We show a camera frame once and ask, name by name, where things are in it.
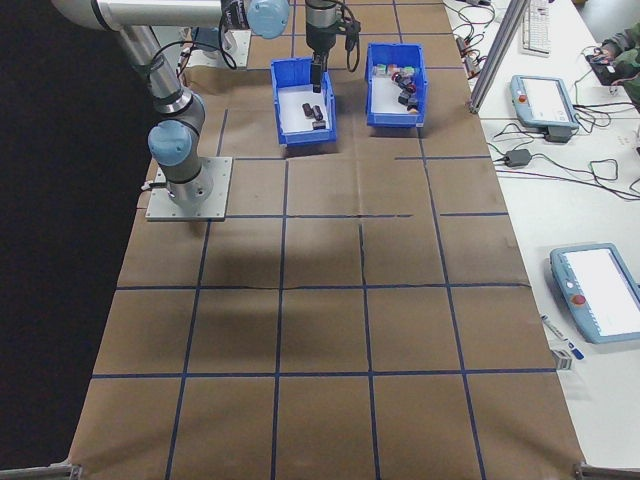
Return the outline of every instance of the brown cardboard surface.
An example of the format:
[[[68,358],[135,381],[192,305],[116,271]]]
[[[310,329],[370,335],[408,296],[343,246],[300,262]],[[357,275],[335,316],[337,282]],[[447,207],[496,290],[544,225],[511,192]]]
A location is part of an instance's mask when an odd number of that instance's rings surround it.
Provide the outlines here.
[[[147,222],[144,216],[136,212],[118,286],[195,285],[206,225]]]
[[[362,215],[417,214],[429,198],[422,160],[359,160],[358,191]]]
[[[287,378],[280,396],[278,478],[375,478],[365,378]]]
[[[287,58],[291,56],[291,37],[279,37],[265,40],[254,35],[249,49],[248,68],[271,68],[272,58]]]
[[[506,215],[440,217],[444,255],[453,283],[527,283]]]
[[[164,478],[180,380],[92,380],[69,460],[83,478]]]
[[[450,33],[442,35],[403,35],[402,40],[404,43],[422,45],[422,50],[429,52],[428,57],[425,58],[427,68],[460,67],[462,64],[458,47],[455,42],[451,41]]]
[[[71,460],[89,479],[568,480],[582,454],[444,5],[350,2],[366,34],[355,73],[331,52],[338,141],[285,148],[266,67],[309,55],[303,5],[249,70],[187,70],[199,153],[235,157],[228,218],[138,210]],[[401,38],[424,47],[425,126],[374,129],[367,43]]]
[[[282,213],[285,163],[279,160],[244,160],[233,165],[227,215]]]
[[[94,373],[181,372],[193,300],[193,291],[116,292]]]
[[[530,288],[454,288],[453,300],[467,368],[553,368]]]
[[[287,221],[285,287],[360,285],[358,225],[351,218]]]
[[[451,31],[447,11],[441,3],[397,5],[396,10],[402,33],[449,33]]]
[[[357,214],[356,170],[356,163],[348,160],[291,160],[287,212],[291,215]]]
[[[272,379],[189,379],[171,478],[269,478],[272,412]]]
[[[229,218],[211,226],[202,284],[276,288],[282,220]]]
[[[362,301],[360,290],[285,292],[282,371],[366,371]]]
[[[582,453],[556,374],[478,375],[469,383],[487,478],[573,478]]]
[[[375,380],[382,478],[481,478],[462,380]]]
[[[495,182],[495,168],[486,159],[455,158],[429,162],[429,179],[440,213],[506,212],[502,192],[487,188]]]
[[[363,230],[364,275],[368,284],[444,282],[436,232],[428,216],[365,219]]]
[[[277,326],[276,291],[201,292],[189,372],[272,372]]]
[[[369,322],[374,370],[460,367],[445,288],[372,290]]]

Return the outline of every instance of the table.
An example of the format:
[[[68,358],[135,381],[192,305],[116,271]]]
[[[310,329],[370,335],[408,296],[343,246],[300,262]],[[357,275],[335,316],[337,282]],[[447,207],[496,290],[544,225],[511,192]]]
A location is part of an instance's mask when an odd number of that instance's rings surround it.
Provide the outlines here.
[[[458,2],[447,3],[460,6]],[[498,2],[496,6],[501,9],[506,4]],[[552,53],[549,58],[521,54],[514,40],[480,109],[487,142],[494,142],[493,136],[507,123],[517,122],[508,92],[509,81],[515,74],[560,77],[575,102],[574,82],[590,70],[581,53],[596,43],[569,0],[556,0],[550,8]],[[450,11],[448,14],[453,26],[460,23],[457,15]],[[474,15],[486,18],[484,12]],[[487,36],[479,46],[483,53],[488,51],[497,28],[495,24],[487,28]],[[578,99],[582,104],[628,101],[622,88],[612,95],[592,73],[578,84]],[[640,178],[640,157],[633,148],[639,118],[635,109],[626,109],[613,115],[610,127],[596,128],[591,135],[580,131],[566,145],[536,139],[524,148],[531,153],[544,153],[573,168],[585,168],[591,160],[615,158],[620,165],[616,186],[628,186]],[[505,151],[519,142],[514,139],[496,145]],[[498,159],[500,155],[492,151],[492,157]],[[542,159],[534,159],[525,170],[568,176]],[[640,278],[640,249],[636,241],[640,233],[640,203],[625,202],[609,193],[568,182],[523,177],[499,174],[537,306],[586,355],[585,360],[574,360],[570,372],[560,372],[580,445],[591,464],[637,468],[640,466],[640,404],[636,401],[640,396],[637,373],[640,342],[586,343],[551,278],[548,259],[549,252],[558,246],[612,242],[620,249],[634,277]],[[556,346],[555,337],[550,332],[547,336],[550,345]]]
[[[228,217],[149,223],[141,198],[70,450],[88,478],[564,480],[583,459],[445,7],[352,9],[363,46],[433,52],[425,127],[367,127],[364,62],[336,48],[338,141],[278,145],[268,67],[309,53],[301,2],[248,71],[189,69],[199,153],[235,157]]]

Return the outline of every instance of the floor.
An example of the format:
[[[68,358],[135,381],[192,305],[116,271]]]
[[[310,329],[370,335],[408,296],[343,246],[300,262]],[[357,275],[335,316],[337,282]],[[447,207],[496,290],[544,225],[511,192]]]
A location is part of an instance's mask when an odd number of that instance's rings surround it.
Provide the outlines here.
[[[630,18],[636,21],[636,5],[636,0],[588,0],[578,8],[596,39],[602,39],[628,26]],[[144,142],[137,140],[145,137],[152,121],[151,116],[144,116],[144,102],[136,102],[135,107],[131,103],[132,99],[145,98],[144,91],[116,53],[115,43],[68,25],[48,2],[10,0],[3,2],[2,8],[7,7],[12,15],[0,15],[11,19],[3,25],[3,31],[10,32],[5,38],[17,38],[24,31],[32,32],[32,36],[30,48],[22,52],[24,65],[10,56],[3,57],[7,62],[0,69],[3,88],[19,91],[17,78],[34,85],[47,78],[49,91],[55,92],[45,101],[38,96],[40,92],[31,91],[20,109],[8,104],[11,111],[22,112],[22,116],[14,115],[13,126],[17,124],[18,132],[23,133],[35,127],[42,133],[59,131],[60,135],[57,139],[52,134],[34,138],[16,133],[10,137],[4,145],[13,158],[24,160],[24,171],[4,190],[11,198],[26,198],[23,186],[45,171],[47,178],[60,178],[62,174],[68,194],[57,200],[64,208],[42,211],[39,207],[50,202],[51,192],[56,190],[39,188],[29,194],[31,201],[25,205],[24,214],[14,210],[3,219],[10,222],[14,237],[11,255],[3,258],[7,266],[3,273],[11,275],[3,284],[11,288],[5,289],[1,307],[6,312],[3,318],[11,320],[3,326],[6,348],[0,352],[0,390],[10,394],[3,395],[0,409],[0,468],[15,468],[59,461],[69,451],[134,220],[136,187],[146,170],[146,162],[135,162],[135,158],[145,157]],[[5,51],[15,48],[13,42],[5,40],[2,46]],[[65,55],[69,52],[75,52],[75,56]],[[96,72],[109,83],[84,81]],[[65,91],[70,86],[80,92],[79,103],[89,105],[91,98],[100,95],[105,102],[93,104],[89,111],[77,109],[61,115],[66,106]],[[122,102],[133,108],[134,115],[109,116],[112,105]],[[48,115],[41,114],[42,105],[50,106]],[[74,141],[83,136],[96,138],[98,134],[89,128],[95,124],[96,113],[103,119],[102,134],[106,133],[113,145],[110,152],[96,152],[91,145]],[[22,117],[24,123],[16,121]],[[68,142],[61,143],[60,139],[67,136],[62,134],[63,129],[69,128],[75,129],[77,137],[69,136]],[[14,130],[8,125],[2,128],[3,132]],[[69,161],[87,158],[87,152],[94,152],[100,160],[83,162],[81,168]],[[92,183],[102,178],[110,154],[127,165],[117,169],[116,176],[110,172],[113,184],[118,185],[115,197],[110,195],[111,186]],[[69,185],[85,187],[70,192]],[[103,192],[103,196],[95,196],[96,192]],[[95,214],[86,215],[83,209],[73,211],[74,205],[84,204],[91,204]],[[89,261],[91,252],[96,251],[100,256]],[[72,296],[68,296],[68,285],[75,286]]]
[[[640,22],[637,0],[587,0],[576,8],[598,42]]]

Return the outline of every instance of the blue plastic bin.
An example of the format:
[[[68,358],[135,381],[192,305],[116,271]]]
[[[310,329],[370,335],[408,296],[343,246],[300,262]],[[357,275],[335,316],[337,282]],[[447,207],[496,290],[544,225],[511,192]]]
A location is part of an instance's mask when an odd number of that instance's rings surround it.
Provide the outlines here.
[[[399,67],[414,67],[418,113],[374,113],[371,111],[373,92],[373,72],[376,65],[395,64]],[[429,80],[425,68],[422,46],[414,43],[370,43],[367,48],[367,67],[365,78],[367,92],[367,125],[374,127],[421,127],[427,112],[429,100]]]
[[[286,58],[271,61],[271,84],[275,106],[278,142],[280,145],[311,145],[314,143],[335,142],[337,139],[336,100],[331,87],[329,74],[322,77],[322,93],[329,123],[323,130],[308,130],[285,133],[282,129],[281,105],[278,90],[286,87],[310,85],[311,58]]]

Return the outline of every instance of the power adapter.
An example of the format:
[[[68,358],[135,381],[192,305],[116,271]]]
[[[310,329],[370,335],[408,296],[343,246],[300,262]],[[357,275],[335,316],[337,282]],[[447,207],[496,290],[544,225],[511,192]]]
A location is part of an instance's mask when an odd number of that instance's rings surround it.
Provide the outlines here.
[[[547,142],[567,143],[573,137],[571,127],[548,127],[544,139]]]
[[[526,148],[509,150],[503,160],[504,164],[509,168],[526,167],[531,161],[531,153]]]

